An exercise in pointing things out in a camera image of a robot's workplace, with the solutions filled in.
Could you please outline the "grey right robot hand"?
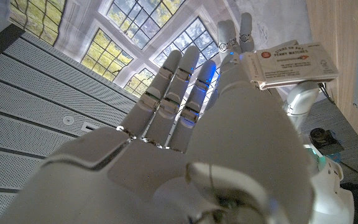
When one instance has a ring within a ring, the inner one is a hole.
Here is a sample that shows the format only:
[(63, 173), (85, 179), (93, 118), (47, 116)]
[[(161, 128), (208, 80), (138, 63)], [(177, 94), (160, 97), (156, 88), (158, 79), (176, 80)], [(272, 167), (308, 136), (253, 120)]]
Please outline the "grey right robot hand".
[(221, 65), (200, 120), (175, 120), (157, 85), (117, 128), (46, 158), (0, 223), (308, 223), (310, 160), (277, 101), (254, 88), (250, 53)]

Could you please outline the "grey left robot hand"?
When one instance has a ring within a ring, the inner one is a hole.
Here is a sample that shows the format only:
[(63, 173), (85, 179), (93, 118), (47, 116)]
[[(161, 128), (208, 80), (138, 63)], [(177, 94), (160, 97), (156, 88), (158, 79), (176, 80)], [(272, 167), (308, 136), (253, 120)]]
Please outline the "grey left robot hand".
[[(251, 14), (248, 12), (241, 14), (239, 37), (236, 36), (232, 20), (218, 22), (218, 48), (221, 60), (233, 52), (241, 54), (255, 50)], [(317, 99), (318, 92), (317, 83), (303, 82), (296, 85), (284, 101), (283, 109), (298, 133), (301, 133), (301, 126)]]

